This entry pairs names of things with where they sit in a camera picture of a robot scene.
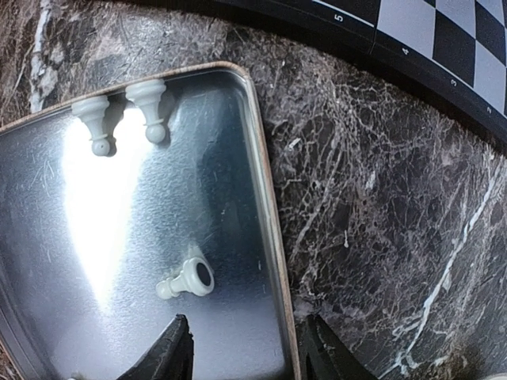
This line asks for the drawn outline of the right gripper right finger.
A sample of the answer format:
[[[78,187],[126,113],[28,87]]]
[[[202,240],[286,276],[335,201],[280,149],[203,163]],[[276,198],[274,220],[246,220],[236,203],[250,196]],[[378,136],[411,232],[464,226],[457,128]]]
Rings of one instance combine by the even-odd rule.
[[[376,380],[317,314],[303,323],[306,379]]]

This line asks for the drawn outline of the black grey chessboard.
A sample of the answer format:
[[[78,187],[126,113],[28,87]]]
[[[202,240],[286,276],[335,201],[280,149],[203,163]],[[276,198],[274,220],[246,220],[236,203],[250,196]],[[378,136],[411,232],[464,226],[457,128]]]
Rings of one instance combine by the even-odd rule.
[[[433,91],[506,137],[506,3],[222,1],[336,40]]]

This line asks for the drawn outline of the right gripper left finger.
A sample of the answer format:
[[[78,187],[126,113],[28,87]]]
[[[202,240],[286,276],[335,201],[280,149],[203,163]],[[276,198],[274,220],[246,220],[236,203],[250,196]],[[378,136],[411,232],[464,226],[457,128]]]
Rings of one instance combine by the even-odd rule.
[[[177,314],[139,360],[117,380],[193,378],[194,341],[185,315]]]

